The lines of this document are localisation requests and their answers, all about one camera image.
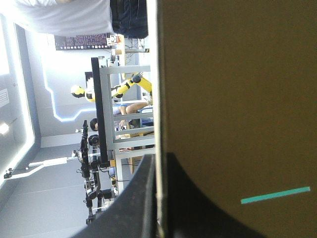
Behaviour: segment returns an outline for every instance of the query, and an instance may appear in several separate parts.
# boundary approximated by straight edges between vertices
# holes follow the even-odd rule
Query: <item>display screen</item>
[[[76,37],[54,36],[57,51],[112,49],[117,44],[116,34],[78,35]]]

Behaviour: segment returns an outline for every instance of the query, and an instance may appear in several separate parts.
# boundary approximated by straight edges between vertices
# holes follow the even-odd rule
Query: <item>brown cardboard surface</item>
[[[249,227],[317,237],[317,1],[162,2],[167,150]]]

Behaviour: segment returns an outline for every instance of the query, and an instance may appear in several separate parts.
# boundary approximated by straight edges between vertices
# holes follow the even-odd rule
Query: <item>gray metal frame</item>
[[[104,107],[103,111],[104,111],[105,131],[106,131],[106,147],[107,147],[107,150],[114,151],[116,167],[117,167],[117,179],[119,181],[123,180],[121,159],[155,153],[154,148],[141,149],[136,151],[119,152],[120,148],[146,146],[146,145],[155,144],[155,138],[153,135],[142,136],[142,137],[132,137],[127,139],[116,139],[116,136],[121,134],[133,134],[133,133],[147,132],[147,131],[154,130],[153,126],[143,127],[143,128],[134,128],[134,129],[123,130],[123,131],[114,130],[114,121],[153,117],[153,113],[137,113],[137,114],[118,115],[118,116],[113,115],[110,75],[119,74],[119,73],[134,73],[134,72],[150,72],[150,66],[149,65],[129,65],[129,66],[112,66],[112,67],[100,68],[100,80],[101,80],[101,89],[103,92],[102,93],[103,107]],[[123,189],[124,189],[123,182],[118,182],[119,193],[122,192]]]

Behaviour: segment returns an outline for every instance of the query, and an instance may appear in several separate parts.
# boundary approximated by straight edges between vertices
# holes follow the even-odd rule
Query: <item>white wall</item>
[[[32,128],[27,118],[26,105],[22,103],[20,94],[24,91],[24,83],[30,81],[29,75],[24,74],[26,62],[19,64],[18,57],[18,36],[15,35],[15,27],[12,22],[7,21],[0,14],[0,37],[2,38],[2,45],[0,54],[3,59],[4,66],[7,64],[8,68],[1,68],[0,65],[0,90],[7,89],[9,103],[0,107],[0,124],[6,123],[9,125],[9,131],[2,135],[0,134],[0,175],[3,172],[16,165],[20,161],[21,156],[17,157],[18,153],[25,153],[32,146]],[[20,51],[21,59],[24,59],[23,49]],[[3,182],[3,177],[0,178],[0,187]]]
[[[85,86],[85,71],[91,71],[91,57],[108,58],[109,50],[56,51],[53,36],[26,32],[26,37],[41,136],[73,134],[84,119],[90,121],[96,113],[86,112],[74,121],[60,122],[53,116],[51,95],[45,89],[44,78],[46,76],[48,86],[54,91],[57,115],[71,118],[80,109],[95,107],[84,98],[74,98],[70,94],[71,86]]]

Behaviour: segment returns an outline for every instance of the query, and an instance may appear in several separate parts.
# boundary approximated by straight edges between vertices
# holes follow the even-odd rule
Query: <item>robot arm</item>
[[[132,78],[125,80],[120,85],[115,86],[111,90],[111,96],[116,98],[122,98],[123,94],[125,94],[134,84],[138,84],[140,87],[144,88],[147,92],[152,94],[152,84],[145,77],[143,77],[142,73],[138,73],[134,75]]]
[[[93,87],[83,89],[78,85],[74,85],[71,87],[70,92],[75,98],[85,97],[88,102],[95,102],[95,91]]]

